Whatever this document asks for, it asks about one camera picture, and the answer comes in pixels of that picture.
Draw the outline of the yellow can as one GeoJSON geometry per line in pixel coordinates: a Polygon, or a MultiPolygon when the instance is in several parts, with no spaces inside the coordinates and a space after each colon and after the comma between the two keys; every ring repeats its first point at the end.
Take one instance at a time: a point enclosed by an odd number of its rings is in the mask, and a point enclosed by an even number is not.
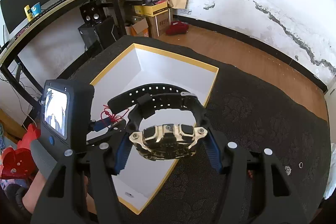
{"type": "Polygon", "coordinates": [[[26,5],[24,8],[25,14],[26,14],[26,18],[28,20],[28,22],[31,22],[34,18],[33,12],[31,11],[29,5],[26,5]]]}

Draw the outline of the open small cardboard box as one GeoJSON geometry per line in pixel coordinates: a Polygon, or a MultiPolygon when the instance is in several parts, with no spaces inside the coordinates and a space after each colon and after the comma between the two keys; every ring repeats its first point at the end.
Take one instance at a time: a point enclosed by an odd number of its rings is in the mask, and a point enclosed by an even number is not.
{"type": "Polygon", "coordinates": [[[126,34],[129,36],[149,37],[149,26],[145,18],[132,17],[125,29],[126,34]]]}

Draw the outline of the red plastic bag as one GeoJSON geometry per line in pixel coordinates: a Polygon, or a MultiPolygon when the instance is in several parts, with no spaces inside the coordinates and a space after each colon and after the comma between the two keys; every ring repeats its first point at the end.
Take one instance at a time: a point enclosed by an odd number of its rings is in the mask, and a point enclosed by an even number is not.
{"type": "Polygon", "coordinates": [[[17,148],[5,148],[1,160],[1,179],[28,179],[37,169],[30,144],[41,136],[41,130],[33,123],[17,144],[17,148]]]}

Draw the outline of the black speaker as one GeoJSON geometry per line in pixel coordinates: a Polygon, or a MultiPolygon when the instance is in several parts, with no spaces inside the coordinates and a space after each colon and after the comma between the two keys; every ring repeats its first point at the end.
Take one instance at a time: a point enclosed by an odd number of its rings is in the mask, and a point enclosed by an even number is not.
{"type": "Polygon", "coordinates": [[[98,24],[105,19],[105,12],[101,1],[90,1],[80,6],[80,14],[86,24],[98,24]]]}

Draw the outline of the black computer tower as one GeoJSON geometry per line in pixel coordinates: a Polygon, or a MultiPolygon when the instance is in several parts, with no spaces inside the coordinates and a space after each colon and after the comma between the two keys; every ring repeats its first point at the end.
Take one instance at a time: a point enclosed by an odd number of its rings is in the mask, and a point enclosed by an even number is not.
{"type": "Polygon", "coordinates": [[[78,28],[78,32],[86,49],[104,50],[120,38],[114,19],[110,16],[94,26],[83,24],[78,28]]]}

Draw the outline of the dark patterned table cloth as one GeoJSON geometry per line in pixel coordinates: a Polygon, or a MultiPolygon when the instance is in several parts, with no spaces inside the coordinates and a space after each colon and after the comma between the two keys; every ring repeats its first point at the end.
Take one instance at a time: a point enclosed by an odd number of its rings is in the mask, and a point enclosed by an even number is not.
{"type": "MultiPolygon", "coordinates": [[[[290,180],[308,221],[318,209],[330,165],[330,132],[326,120],[295,103],[279,88],[191,48],[151,38],[125,36],[96,57],[79,57],[62,79],[92,81],[133,43],[195,58],[219,68],[207,115],[214,129],[245,149],[271,148],[283,166],[292,169],[290,180]]],[[[211,166],[204,149],[182,159],[153,201],[139,215],[121,208],[125,223],[214,223],[224,194],[226,177],[211,166]]]]}

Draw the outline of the red cloth on floor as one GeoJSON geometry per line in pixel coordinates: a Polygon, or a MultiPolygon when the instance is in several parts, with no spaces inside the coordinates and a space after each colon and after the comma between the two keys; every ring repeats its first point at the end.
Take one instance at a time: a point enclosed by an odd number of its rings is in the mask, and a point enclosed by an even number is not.
{"type": "Polygon", "coordinates": [[[166,30],[168,36],[186,34],[189,30],[189,25],[181,21],[173,21],[166,30]]]}

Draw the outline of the yellow cardboard box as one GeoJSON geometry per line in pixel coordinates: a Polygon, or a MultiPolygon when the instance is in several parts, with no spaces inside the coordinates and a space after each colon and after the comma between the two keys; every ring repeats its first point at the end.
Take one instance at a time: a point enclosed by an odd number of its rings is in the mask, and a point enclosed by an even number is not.
{"type": "Polygon", "coordinates": [[[154,17],[156,15],[164,13],[168,9],[167,1],[159,1],[154,5],[139,5],[133,6],[134,12],[137,15],[154,17]]]}

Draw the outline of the brown cardboard box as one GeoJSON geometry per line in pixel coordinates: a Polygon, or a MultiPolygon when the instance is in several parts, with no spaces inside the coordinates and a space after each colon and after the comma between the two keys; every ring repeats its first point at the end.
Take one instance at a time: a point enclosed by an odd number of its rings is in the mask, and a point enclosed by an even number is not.
{"type": "Polygon", "coordinates": [[[149,35],[151,38],[158,38],[163,35],[173,21],[171,9],[165,9],[162,13],[155,16],[146,17],[149,26],[149,35]]]}

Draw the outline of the blue paper cup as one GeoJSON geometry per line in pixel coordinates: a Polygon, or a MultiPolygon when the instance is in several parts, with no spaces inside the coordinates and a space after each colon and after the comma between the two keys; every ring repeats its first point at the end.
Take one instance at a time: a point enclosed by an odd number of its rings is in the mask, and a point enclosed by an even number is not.
{"type": "Polygon", "coordinates": [[[42,13],[41,4],[38,2],[31,8],[31,12],[34,17],[42,13]]]}

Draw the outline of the red cord silver pendant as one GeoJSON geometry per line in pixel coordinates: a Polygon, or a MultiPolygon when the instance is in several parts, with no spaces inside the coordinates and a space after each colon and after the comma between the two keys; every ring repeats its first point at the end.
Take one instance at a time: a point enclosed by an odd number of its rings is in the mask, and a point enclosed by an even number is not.
{"type": "Polygon", "coordinates": [[[103,105],[104,110],[100,114],[101,121],[106,127],[109,127],[124,119],[129,109],[126,109],[122,115],[113,114],[108,105],[103,105]]]}

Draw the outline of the gold and black wristwatch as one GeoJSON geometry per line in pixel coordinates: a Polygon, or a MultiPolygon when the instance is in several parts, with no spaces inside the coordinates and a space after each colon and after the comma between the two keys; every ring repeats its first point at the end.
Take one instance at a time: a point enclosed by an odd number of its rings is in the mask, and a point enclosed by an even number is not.
{"type": "Polygon", "coordinates": [[[193,156],[210,131],[206,110],[198,97],[171,84],[145,84],[130,89],[108,101],[113,114],[130,107],[126,132],[139,154],[148,160],[173,160],[193,156]],[[193,126],[166,123],[139,129],[144,119],[159,110],[189,111],[194,116],[193,126]]]}

